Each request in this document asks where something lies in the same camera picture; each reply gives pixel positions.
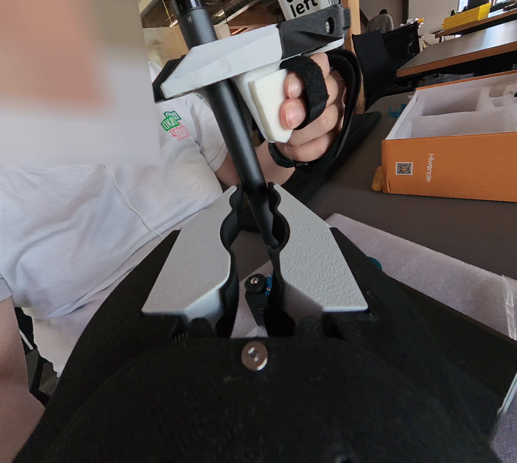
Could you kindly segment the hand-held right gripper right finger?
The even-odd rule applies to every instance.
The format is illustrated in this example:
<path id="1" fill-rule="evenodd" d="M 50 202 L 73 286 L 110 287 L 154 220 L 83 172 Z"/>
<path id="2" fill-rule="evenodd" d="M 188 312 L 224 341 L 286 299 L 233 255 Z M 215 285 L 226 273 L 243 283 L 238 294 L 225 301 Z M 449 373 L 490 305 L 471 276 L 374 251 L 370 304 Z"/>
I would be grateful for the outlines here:
<path id="1" fill-rule="evenodd" d="M 279 255 L 283 309 L 290 316 L 366 311 L 367 302 L 329 225 L 278 184 L 274 189 L 289 229 Z"/>

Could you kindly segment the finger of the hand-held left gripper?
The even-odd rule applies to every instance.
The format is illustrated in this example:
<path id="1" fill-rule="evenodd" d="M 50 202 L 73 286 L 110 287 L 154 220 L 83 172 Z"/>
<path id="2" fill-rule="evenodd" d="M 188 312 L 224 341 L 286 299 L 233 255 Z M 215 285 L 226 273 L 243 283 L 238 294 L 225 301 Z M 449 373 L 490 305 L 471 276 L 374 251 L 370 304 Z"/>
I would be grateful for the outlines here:
<path id="1" fill-rule="evenodd" d="M 154 101 L 176 98 L 281 58 L 277 25 L 195 46 L 181 59 L 166 63 L 152 83 Z"/>

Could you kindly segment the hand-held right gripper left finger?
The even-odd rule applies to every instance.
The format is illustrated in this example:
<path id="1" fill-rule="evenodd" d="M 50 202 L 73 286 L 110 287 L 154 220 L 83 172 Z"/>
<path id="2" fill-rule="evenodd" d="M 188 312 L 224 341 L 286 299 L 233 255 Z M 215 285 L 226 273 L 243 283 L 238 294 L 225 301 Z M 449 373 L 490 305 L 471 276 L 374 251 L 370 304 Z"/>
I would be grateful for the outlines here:
<path id="1" fill-rule="evenodd" d="M 142 313 L 180 316 L 185 322 L 204 318 L 216 324 L 224 315 L 220 291 L 230 277 L 230 253 L 223 245 L 223 221 L 230 217 L 231 198 L 240 201 L 242 188 L 232 186 L 180 230 L 152 287 Z"/>

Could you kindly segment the black electric screwdriver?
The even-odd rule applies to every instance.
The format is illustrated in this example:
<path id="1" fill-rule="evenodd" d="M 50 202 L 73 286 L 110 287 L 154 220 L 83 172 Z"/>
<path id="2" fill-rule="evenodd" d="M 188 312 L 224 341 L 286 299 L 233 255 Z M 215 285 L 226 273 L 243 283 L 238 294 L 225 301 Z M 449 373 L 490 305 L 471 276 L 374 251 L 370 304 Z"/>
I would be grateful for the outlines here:
<path id="1" fill-rule="evenodd" d="M 217 40 L 204 0 L 173 0 L 173 7 L 190 50 Z M 273 235 L 274 217 L 269 209 L 269 190 L 236 92 L 227 80 L 209 85 L 206 91 L 262 238 L 266 245 L 277 248 L 279 243 Z"/>

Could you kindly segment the person's right forearm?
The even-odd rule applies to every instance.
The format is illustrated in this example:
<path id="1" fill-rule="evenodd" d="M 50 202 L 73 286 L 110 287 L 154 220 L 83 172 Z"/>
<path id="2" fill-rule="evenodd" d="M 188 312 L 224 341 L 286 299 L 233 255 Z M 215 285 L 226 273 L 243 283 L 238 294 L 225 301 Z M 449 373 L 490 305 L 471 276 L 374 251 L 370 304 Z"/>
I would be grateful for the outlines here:
<path id="1" fill-rule="evenodd" d="M 12 462 L 38 424 L 44 407 L 29 391 L 15 308 L 1 301 L 1 462 Z"/>

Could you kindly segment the person's left forearm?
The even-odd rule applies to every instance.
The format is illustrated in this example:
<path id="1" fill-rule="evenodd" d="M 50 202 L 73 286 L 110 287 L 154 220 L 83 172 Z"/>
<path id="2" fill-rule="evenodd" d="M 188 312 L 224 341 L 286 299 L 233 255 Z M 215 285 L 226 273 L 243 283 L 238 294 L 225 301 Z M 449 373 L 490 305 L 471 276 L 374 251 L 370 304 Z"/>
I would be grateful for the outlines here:
<path id="1" fill-rule="evenodd" d="M 285 183 L 294 172 L 294 168 L 283 168 L 277 165 L 269 152 L 270 143 L 264 142 L 259 147 L 255 147 L 255 153 L 263 171 L 265 181 L 278 184 Z M 221 167 L 215 171 L 217 179 L 226 187 L 236 186 L 240 183 L 240 177 L 234 166 L 229 153 L 227 153 Z"/>

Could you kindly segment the grey desk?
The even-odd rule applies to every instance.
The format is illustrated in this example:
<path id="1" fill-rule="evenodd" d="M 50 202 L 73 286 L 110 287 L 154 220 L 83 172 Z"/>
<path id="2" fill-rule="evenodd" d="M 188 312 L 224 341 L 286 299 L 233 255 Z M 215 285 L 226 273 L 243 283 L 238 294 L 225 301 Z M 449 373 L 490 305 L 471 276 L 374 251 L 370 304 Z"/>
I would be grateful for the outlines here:
<path id="1" fill-rule="evenodd" d="M 372 190 L 382 140 L 395 123 L 388 109 L 407 102 L 410 95 L 388 96 L 371 106 L 369 111 L 382 113 L 378 124 L 307 207 L 324 220 L 338 213 L 516 279 L 516 203 L 386 195 Z"/>

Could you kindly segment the orange-edged desk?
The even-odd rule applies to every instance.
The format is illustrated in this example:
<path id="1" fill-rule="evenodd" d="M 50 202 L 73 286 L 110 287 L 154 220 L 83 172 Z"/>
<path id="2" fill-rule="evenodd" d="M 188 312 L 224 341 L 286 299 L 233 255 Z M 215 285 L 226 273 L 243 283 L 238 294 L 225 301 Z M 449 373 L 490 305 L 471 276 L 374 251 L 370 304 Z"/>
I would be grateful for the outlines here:
<path id="1" fill-rule="evenodd" d="M 437 72 L 516 51 L 516 21 L 430 45 L 397 70 L 397 77 Z"/>

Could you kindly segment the person's left hand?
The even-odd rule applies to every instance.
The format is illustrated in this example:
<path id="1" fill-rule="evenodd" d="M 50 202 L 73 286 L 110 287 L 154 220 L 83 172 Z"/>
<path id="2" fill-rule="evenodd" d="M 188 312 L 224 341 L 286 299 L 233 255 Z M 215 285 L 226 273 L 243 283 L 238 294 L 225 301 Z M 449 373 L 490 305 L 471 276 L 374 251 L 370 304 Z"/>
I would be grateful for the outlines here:
<path id="1" fill-rule="evenodd" d="M 292 130 L 287 143 L 276 143 L 282 155 L 298 162 L 311 162 L 321 158 L 335 142 L 344 121 L 344 81 L 330 70 L 326 53 L 317 53 L 311 59 L 320 67 L 324 76 L 328 99 L 322 114 L 306 127 L 300 125 L 306 116 L 302 100 L 305 89 L 300 77 L 289 72 L 284 83 L 285 100 L 279 111 L 281 125 Z"/>

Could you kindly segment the black office chair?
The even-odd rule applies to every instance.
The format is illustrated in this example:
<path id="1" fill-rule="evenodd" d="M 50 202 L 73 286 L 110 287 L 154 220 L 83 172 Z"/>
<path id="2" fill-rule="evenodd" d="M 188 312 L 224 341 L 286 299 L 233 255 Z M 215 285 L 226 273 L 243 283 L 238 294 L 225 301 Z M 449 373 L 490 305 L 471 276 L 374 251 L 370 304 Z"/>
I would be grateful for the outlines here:
<path id="1" fill-rule="evenodd" d="M 397 70 L 420 52 L 418 23 L 387 33 L 379 29 L 352 35 L 364 82 L 365 110 L 379 98 L 416 88 L 418 76 L 397 77 Z"/>

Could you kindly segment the white foam sheet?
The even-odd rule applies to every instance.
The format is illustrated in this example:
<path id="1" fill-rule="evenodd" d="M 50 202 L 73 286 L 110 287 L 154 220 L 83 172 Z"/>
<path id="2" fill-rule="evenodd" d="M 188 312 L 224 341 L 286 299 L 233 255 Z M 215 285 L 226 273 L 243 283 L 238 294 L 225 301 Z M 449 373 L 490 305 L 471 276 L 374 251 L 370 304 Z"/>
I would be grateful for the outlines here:
<path id="1" fill-rule="evenodd" d="M 333 214 L 327 223 L 339 229 L 368 257 L 377 259 L 383 271 L 395 280 L 500 333 L 506 330 L 502 275 L 340 214 Z"/>

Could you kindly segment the person in white t-shirt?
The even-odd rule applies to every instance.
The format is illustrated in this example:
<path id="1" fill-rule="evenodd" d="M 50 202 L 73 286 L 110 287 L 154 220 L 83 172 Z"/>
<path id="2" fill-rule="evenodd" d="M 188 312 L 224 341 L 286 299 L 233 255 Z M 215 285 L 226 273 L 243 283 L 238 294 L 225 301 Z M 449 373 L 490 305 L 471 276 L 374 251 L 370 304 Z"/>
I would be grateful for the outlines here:
<path id="1" fill-rule="evenodd" d="M 33 318 L 60 374 L 102 302 L 222 193 L 228 153 L 197 93 L 155 105 L 157 165 L 1 166 L 1 299 Z"/>

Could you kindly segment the black wristband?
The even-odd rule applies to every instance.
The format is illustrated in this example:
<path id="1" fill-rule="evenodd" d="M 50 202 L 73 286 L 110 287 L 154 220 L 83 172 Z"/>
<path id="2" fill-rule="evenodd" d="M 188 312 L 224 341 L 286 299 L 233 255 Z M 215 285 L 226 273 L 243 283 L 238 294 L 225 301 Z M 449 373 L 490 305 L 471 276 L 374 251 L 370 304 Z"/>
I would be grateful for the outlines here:
<path id="1" fill-rule="evenodd" d="M 309 162 L 300 162 L 284 156 L 275 143 L 268 142 L 268 151 L 276 165 L 282 168 L 297 168 L 307 166 Z"/>

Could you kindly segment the white foam insert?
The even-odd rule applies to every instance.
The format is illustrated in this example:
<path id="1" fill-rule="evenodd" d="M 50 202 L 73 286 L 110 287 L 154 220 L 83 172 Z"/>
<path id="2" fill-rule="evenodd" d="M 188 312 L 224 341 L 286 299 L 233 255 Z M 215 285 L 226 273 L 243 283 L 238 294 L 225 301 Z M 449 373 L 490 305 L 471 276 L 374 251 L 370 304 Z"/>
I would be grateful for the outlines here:
<path id="1" fill-rule="evenodd" d="M 516 73 L 415 92 L 387 140 L 516 132 Z"/>

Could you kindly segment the yellow box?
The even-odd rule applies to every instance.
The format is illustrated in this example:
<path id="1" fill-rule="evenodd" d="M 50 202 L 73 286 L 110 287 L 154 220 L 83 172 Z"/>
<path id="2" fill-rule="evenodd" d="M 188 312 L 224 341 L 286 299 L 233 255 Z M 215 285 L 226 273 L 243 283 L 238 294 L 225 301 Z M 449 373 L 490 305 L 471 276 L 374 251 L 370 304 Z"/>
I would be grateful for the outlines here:
<path id="1" fill-rule="evenodd" d="M 474 7 L 472 9 L 459 12 L 455 15 L 449 16 L 443 20 L 442 29 L 443 31 L 453 29 L 455 27 L 461 27 L 468 23 L 476 22 L 487 18 L 492 3 L 488 2 L 481 6 Z"/>

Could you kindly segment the orange cardboard box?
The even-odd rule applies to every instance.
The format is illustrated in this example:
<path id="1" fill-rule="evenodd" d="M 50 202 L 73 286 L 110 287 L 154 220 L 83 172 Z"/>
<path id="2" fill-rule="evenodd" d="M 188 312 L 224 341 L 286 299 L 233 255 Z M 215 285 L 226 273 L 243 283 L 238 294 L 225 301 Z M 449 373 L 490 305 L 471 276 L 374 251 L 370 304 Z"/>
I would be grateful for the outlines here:
<path id="1" fill-rule="evenodd" d="M 516 132 L 382 142 L 383 192 L 516 201 Z"/>

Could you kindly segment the clear plastic bag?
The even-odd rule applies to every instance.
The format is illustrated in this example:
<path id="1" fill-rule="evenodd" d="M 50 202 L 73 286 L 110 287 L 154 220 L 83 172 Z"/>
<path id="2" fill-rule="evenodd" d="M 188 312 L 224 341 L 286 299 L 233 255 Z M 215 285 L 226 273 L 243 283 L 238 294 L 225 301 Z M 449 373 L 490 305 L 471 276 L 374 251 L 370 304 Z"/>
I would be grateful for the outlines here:
<path id="1" fill-rule="evenodd" d="M 501 331 L 505 338 L 512 340 L 516 349 L 516 280 L 507 276 L 501 276 L 502 298 L 504 302 L 504 313 L 506 318 L 506 330 Z M 498 421 L 502 421 L 507 415 L 514 398 L 516 397 L 516 362 L 510 364 L 509 374 L 512 377 L 511 384 L 508 385 L 505 398 L 497 411 Z"/>

